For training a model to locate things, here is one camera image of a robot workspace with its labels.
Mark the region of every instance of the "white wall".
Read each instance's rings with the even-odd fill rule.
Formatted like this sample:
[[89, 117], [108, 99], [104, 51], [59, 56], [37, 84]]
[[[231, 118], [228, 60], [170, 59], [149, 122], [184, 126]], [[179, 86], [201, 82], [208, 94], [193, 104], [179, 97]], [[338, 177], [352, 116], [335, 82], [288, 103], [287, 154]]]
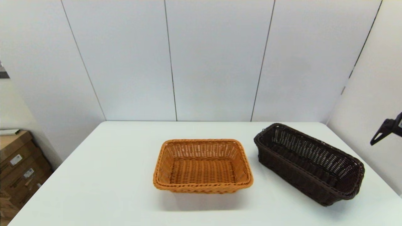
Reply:
[[380, 2], [276, 1], [252, 120], [327, 122]]
[[273, 0], [166, 0], [178, 121], [250, 121]]
[[32, 116], [11, 79], [0, 79], [0, 129], [29, 130], [53, 169], [63, 162]]
[[106, 120], [175, 121], [163, 0], [63, 0]]
[[0, 1], [1, 61], [62, 160], [105, 120], [58, 0]]
[[401, 111], [402, 1], [383, 1], [368, 40], [328, 126], [402, 194], [402, 138], [370, 140]]

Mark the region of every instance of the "panel seam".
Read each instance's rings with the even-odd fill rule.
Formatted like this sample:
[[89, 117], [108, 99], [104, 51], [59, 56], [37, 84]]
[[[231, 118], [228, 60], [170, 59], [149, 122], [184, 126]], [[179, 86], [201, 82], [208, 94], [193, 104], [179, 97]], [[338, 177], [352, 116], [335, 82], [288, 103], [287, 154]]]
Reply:
[[173, 80], [173, 67], [172, 67], [172, 54], [170, 52], [170, 38], [169, 38], [169, 27], [168, 27], [168, 13], [166, 11], [166, 0], [163, 0], [165, 5], [165, 18], [166, 18], [166, 30], [168, 32], [168, 45], [169, 45], [169, 59], [170, 59], [170, 72], [172, 75], [172, 87], [173, 87], [173, 100], [174, 100], [174, 113], [176, 114], [176, 121], [177, 121], [177, 108], [176, 108], [176, 95], [174, 93], [174, 80]]
[[264, 65], [264, 59], [265, 59], [265, 52], [267, 51], [267, 44], [268, 44], [268, 37], [269, 37], [269, 31], [271, 30], [271, 24], [272, 24], [272, 18], [274, 15], [274, 9], [275, 9], [275, 2], [272, 5], [272, 13], [271, 13], [271, 19], [269, 20], [269, 27], [268, 27], [268, 33], [267, 33], [267, 40], [265, 41], [265, 48], [264, 48], [264, 54], [263, 54], [263, 61], [261, 62], [261, 69], [260, 69], [260, 76], [258, 77], [258, 83], [257, 83], [257, 90], [255, 91], [255, 98], [254, 98], [254, 104], [252, 106], [252, 112], [251, 112], [251, 119], [250, 122], [252, 122], [252, 117], [254, 115], [254, 108], [255, 108], [255, 102], [257, 100], [257, 94], [258, 94], [258, 88], [260, 86], [260, 79], [261, 79], [261, 73], [263, 71], [263, 65]]
[[335, 110], [336, 106], [339, 104], [340, 99], [342, 98], [342, 94], [343, 94], [343, 92], [344, 92], [345, 89], [346, 89], [347, 83], [348, 83], [349, 79], [351, 78], [352, 73], [353, 73], [354, 70], [355, 70], [355, 67], [356, 67], [356, 65], [357, 65], [357, 62], [359, 61], [359, 58], [360, 58], [361, 53], [363, 52], [364, 46], [366, 45], [366, 42], [367, 42], [367, 40], [368, 40], [368, 38], [369, 38], [369, 36], [370, 36], [371, 29], [372, 29], [373, 26], [374, 26], [375, 19], [377, 18], [379, 9], [381, 8], [382, 1], [383, 1], [383, 0], [381, 0], [381, 2], [379, 3], [378, 9], [377, 9], [377, 13], [375, 14], [375, 17], [374, 17], [373, 23], [371, 24], [369, 33], [367, 34], [366, 40], [364, 41], [363, 47], [362, 47], [361, 50], [360, 50], [359, 56], [358, 56], [357, 59], [356, 59], [355, 65], [353, 66], [353, 69], [352, 69], [352, 71], [351, 71], [351, 73], [350, 73], [350, 75], [349, 75], [349, 78], [348, 78], [348, 80], [347, 80], [345, 86], [343, 87], [340, 96], [339, 96], [338, 99], [336, 100], [335, 105], [334, 105], [333, 108], [332, 108], [332, 111], [330, 112], [330, 114], [329, 114], [329, 116], [328, 116], [328, 119], [327, 119], [327, 121], [326, 121], [326, 123], [325, 123], [325, 125], [327, 125], [327, 126], [328, 126], [328, 123], [331, 121], [331, 118], [332, 118], [333, 115], [334, 115], [334, 110]]
[[75, 44], [76, 44], [78, 53], [80, 54], [82, 64], [84, 65], [84, 68], [85, 68], [85, 71], [86, 71], [86, 75], [88, 76], [88, 79], [89, 79], [89, 82], [90, 82], [90, 84], [91, 84], [91, 86], [92, 86], [92, 90], [94, 91], [96, 100], [98, 101], [98, 104], [99, 104], [100, 110], [101, 110], [101, 112], [102, 112], [103, 118], [105, 119], [105, 121], [107, 121], [107, 120], [106, 120], [105, 113], [103, 112], [103, 109], [102, 109], [102, 105], [101, 105], [101, 103], [100, 103], [100, 101], [99, 101], [98, 95], [96, 94], [94, 85], [93, 85], [93, 83], [92, 83], [91, 77], [89, 76], [88, 70], [87, 70], [87, 68], [86, 68], [84, 59], [82, 58], [82, 54], [81, 54], [80, 48], [78, 47], [77, 40], [75, 39], [74, 32], [73, 32], [73, 30], [72, 30], [72, 28], [71, 28], [70, 21], [68, 20], [68, 16], [67, 16], [67, 13], [66, 13], [66, 9], [64, 8], [63, 0], [60, 0], [60, 2], [62, 3], [63, 10], [64, 10], [64, 14], [66, 15], [66, 19], [67, 19], [67, 22], [68, 22], [68, 26], [70, 27], [70, 31], [71, 31], [71, 34], [73, 35], [74, 42], [75, 42]]

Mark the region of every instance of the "basket rim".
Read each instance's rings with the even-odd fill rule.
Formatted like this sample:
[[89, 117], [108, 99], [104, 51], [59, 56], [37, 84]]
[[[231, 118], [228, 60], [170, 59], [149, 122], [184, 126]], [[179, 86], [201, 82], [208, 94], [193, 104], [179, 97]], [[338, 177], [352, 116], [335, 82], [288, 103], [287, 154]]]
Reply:
[[[333, 153], [338, 154], [338, 155], [341, 155], [341, 156], [344, 156], [344, 157], [347, 157], [347, 158], [349, 158], [350, 160], [352, 160], [354, 163], [356, 163], [356, 164], [359, 166], [359, 172], [358, 172], [358, 173], [359, 173], [359, 177], [358, 177], [358, 179], [354, 182], [353, 189], [352, 189], [350, 192], [342, 192], [342, 191], [340, 191], [340, 190], [337, 190], [337, 189], [335, 189], [333, 186], [330, 186], [330, 185], [327, 184], [326, 182], [324, 182], [324, 181], [322, 181], [321, 179], [319, 179], [319, 178], [318, 178], [317, 176], [315, 176], [314, 174], [312, 174], [312, 173], [306, 171], [305, 169], [301, 168], [300, 166], [294, 164], [294, 162], [289, 161], [288, 159], [284, 158], [282, 155], [280, 155], [280, 154], [278, 154], [278, 153], [272, 151], [270, 148], [264, 146], [264, 145], [259, 141], [259, 138], [262, 137], [262, 135], [264, 135], [266, 132], [268, 132], [269, 130], [271, 130], [271, 129], [273, 129], [274, 127], [277, 127], [277, 126], [285, 127], [285, 128], [287, 128], [287, 129], [290, 129], [291, 131], [297, 133], [297, 134], [300, 135], [300, 136], [304, 136], [305, 138], [308, 138], [308, 139], [310, 139], [310, 140], [312, 140], [312, 141], [314, 141], [314, 142], [319, 142], [321, 145], [324, 145], [324, 146], [330, 148], [330, 150], [331, 150]], [[314, 181], [315, 183], [320, 184], [322, 188], [324, 188], [324, 189], [327, 190], [328, 192], [331, 192], [331, 193], [333, 193], [333, 194], [336, 194], [336, 195], [337, 195], [338, 197], [340, 197], [340, 198], [348, 199], [348, 198], [354, 197], [354, 196], [357, 194], [356, 192], [360, 189], [360, 184], [361, 184], [361, 182], [362, 182], [362, 180], [363, 180], [364, 171], [365, 171], [363, 163], [362, 163], [359, 159], [357, 159], [357, 158], [355, 158], [355, 157], [349, 155], [348, 153], [345, 153], [345, 152], [341, 151], [340, 149], [338, 149], [338, 148], [336, 148], [336, 147], [334, 147], [334, 146], [332, 146], [332, 145], [329, 145], [329, 144], [325, 143], [324, 141], [321, 141], [321, 140], [318, 140], [318, 139], [316, 139], [316, 138], [314, 138], [314, 137], [311, 137], [311, 136], [309, 136], [309, 135], [307, 135], [307, 134], [305, 134], [305, 133], [302, 133], [302, 132], [300, 132], [300, 131], [298, 131], [298, 130], [296, 130], [296, 129], [294, 129], [294, 128], [291, 128], [291, 127], [289, 127], [289, 126], [287, 126], [287, 125], [284, 125], [284, 124], [281, 124], [281, 123], [274, 123], [274, 124], [270, 125], [269, 127], [267, 127], [266, 129], [263, 129], [263, 131], [261, 131], [260, 133], [258, 133], [258, 134], [254, 137], [254, 143], [255, 143], [259, 148], [263, 148], [264, 151], [270, 152], [270, 153], [274, 154], [275, 156], [277, 156], [277, 157], [279, 157], [280, 159], [284, 160], [288, 165], [290, 165], [290, 166], [292, 166], [292, 167], [294, 167], [294, 168], [297, 168], [298, 170], [302, 171], [302, 172], [305, 173], [306, 176], [308, 176], [310, 179], [313, 179], [313, 181]]]
[[[163, 183], [159, 180], [159, 166], [162, 163], [162, 156], [165, 151], [165, 147], [168, 144], [175, 143], [175, 142], [227, 142], [227, 143], [236, 143], [239, 146], [240, 154], [242, 155], [242, 161], [244, 163], [244, 169], [246, 171], [247, 180], [244, 182], [237, 182], [237, 183], [183, 183], [183, 184], [176, 184], [176, 183]], [[253, 176], [250, 169], [250, 164], [248, 163], [246, 153], [244, 151], [243, 145], [235, 139], [171, 139], [167, 140], [162, 144], [162, 147], [159, 152], [158, 161], [156, 163], [155, 171], [154, 171], [154, 179], [153, 183], [157, 186], [158, 189], [161, 190], [172, 190], [173, 188], [177, 187], [232, 187], [238, 186], [238, 189], [250, 187], [253, 184]]]

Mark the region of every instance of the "wicker basket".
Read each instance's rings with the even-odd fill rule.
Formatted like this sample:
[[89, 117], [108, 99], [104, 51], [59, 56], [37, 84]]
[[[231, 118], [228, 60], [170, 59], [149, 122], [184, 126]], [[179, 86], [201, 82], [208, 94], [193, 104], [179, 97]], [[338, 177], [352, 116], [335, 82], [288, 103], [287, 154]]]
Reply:
[[337, 148], [279, 123], [254, 142], [263, 165], [323, 206], [359, 192], [364, 165]]
[[163, 143], [154, 186], [184, 193], [233, 193], [253, 183], [237, 140], [168, 140]]

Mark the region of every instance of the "cardboard box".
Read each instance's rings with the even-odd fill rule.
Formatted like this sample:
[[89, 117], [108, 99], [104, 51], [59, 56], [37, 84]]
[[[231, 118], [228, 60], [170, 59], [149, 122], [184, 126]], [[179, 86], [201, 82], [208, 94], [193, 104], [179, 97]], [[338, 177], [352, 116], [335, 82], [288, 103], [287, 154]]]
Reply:
[[20, 131], [17, 135], [0, 136], [0, 162], [6, 160], [30, 140], [32, 136], [29, 131]]
[[19, 166], [23, 161], [25, 161], [37, 147], [32, 141], [24, 144], [17, 151], [11, 154], [5, 160], [2, 159], [0, 163], [0, 179], [7, 176], [13, 169]]
[[49, 170], [49, 163], [37, 148], [29, 158], [2, 179], [0, 197], [12, 197], [25, 184], [41, 178]]
[[47, 171], [41, 178], [33, 179], [12, 197], [0, 197], [0, 208], [20, 210], [51, 174], [51, 171]]
[[5, 220], [11, 220], [17, 215], [19, 211], [18, 210], [13, 210], [13, 209], [0, 209], [0, 215], [2, 219]]

